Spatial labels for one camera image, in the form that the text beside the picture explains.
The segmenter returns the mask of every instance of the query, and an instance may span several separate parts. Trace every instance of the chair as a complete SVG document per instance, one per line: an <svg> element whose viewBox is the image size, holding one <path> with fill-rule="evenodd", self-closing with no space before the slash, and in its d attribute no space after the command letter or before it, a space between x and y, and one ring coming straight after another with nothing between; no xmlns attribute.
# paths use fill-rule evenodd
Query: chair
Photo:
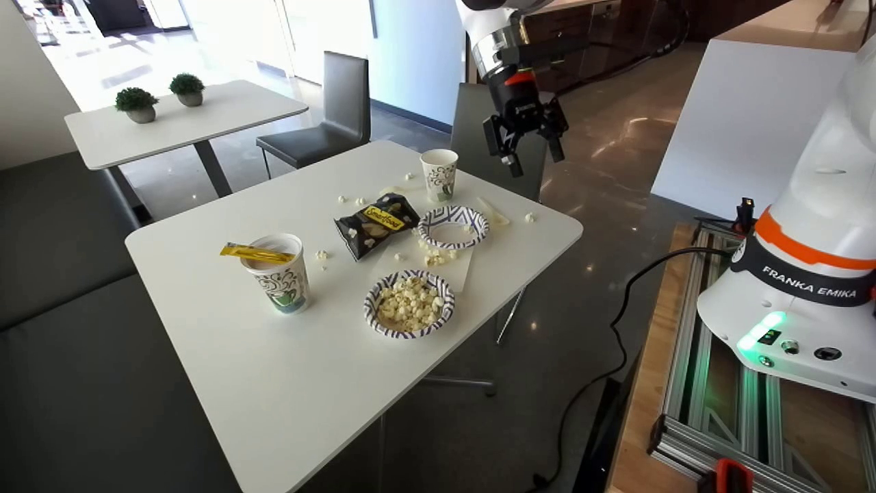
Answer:
<svg viewBox="0 0 876 493"><path fill-rule="evenodd" d="M452 128L452 149L459 155L456 168L482 178L482 181L504 186L515 196L523 196L527 200L538 200L548 144L538 135L526 135L519 139L516 160L519 160L523 175L515 178L509 172L509 168L497 161L497 157L490 157L482 124L491 113L494 113L494 107L491 107L490 90L485 85L459 85L456 115L453 115L453 128ZM504 342L504 338L516 315L516 308L523 302L523 294L526 290L519 290L515 297L515 305L511 305L511 309L494 338L494 345Z"/></svg>
<svg viewBox="0 0 876 493"><path fill-rule="evenodd" d="M372 137L370 118L370 64L342 52L324 52L323 111L324 122L309 128L257 137L264 172L270 178L267 155L289 168L344 155Z"/></svg>

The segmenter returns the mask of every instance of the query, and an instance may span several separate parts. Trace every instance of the dark floor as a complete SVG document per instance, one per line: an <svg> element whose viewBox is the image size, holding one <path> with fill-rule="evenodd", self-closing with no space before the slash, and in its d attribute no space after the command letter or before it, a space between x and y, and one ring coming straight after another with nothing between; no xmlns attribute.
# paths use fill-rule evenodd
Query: dark floor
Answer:
<svg viewBox="0 0 876 493"><path fill-rule="evenodd" d="M701 52L704 46L684 44L667 57L637 64L560 97L572 128L564 137L565 160L545 170L542 202L576 217L586 233L526 290L504 345L491 345L494 319L437 370L441 376L491 379L497 396L422 383L392 408L382 442L379 427L372 427L303 491L506 493L527 491L535 472L552 472L556 427L565 400L621 359L606 322L621 305L623 282L658 259L667 249L669 228L690 217L678 205L647 197L647 186ZM212 149L231 189L264 181L253 149L257 135L320 118L315 89L270 76L264 85L301 97L315 111L303 118L218 137ZM375 139L419 150L448 144L445 131L382 111L375 111L372 128ZM189 149L130 161L122 172L155 220L216 197ZM621 322L630 356L642 342L656 282L658 271L637 285ZM564 468L549 491L572 491L597 402L600 386L582 396L568 415Z"/></svg>

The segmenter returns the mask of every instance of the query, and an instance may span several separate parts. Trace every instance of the white table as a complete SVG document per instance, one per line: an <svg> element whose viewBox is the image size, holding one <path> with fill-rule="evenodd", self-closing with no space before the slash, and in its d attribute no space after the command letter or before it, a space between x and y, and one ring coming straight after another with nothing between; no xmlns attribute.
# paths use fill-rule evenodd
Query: white table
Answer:
<svg viewBox="0 0 876 493"><path fill-rule="evenodd" d="M125 200L137 196L118 172L118 165L194 145L218 197L230 196L230 183L218 168L209 137L260 127L277 118L305 113L305 105L234 81L205 89L201 107L182 107L175 97L160 97L153 124L134 124L114 107L66 115L66 127L81 155L88 170L110 170Z"/></svg>
<svg viewBox="0 0 876 493"><path fill-rule="evenodd" d="M359 211L356 197L375 200L389 186L405 189L405 197L422 205L419 181L413 150L370 144L125 239L246 493L303 486L582 230L572 217L459 172L453 202L476 205L486 197L511 224L476 246L445 330L422 339L392 339L363 322L366 290L394 271L379 259L392 244L352 261L333 220ZM305 313L274 313L253 279L234 261L218 259L227 241L261 233L303 239L315 294ZM318 249L331 253L324 268L315 261Z"/></svg>

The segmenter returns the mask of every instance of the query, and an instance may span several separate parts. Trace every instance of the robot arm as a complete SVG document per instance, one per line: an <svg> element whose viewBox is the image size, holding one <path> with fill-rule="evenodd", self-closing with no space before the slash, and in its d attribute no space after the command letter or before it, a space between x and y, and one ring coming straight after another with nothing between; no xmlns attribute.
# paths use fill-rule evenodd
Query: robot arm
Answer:
<svg viewBox="0 0 876 493"><path fill-rule="evenodd" d="M515 31L519 11L506 8L504 0L456 0L456 11L494 107L494 115L485 122L490 155L500 157L511 175L523 175L516 144L535 131L548 139L552 161L560 161L560 135L568 128L564 111L556 97L542 101L527 70L509 64L509 52L523 46Z"/></svg>

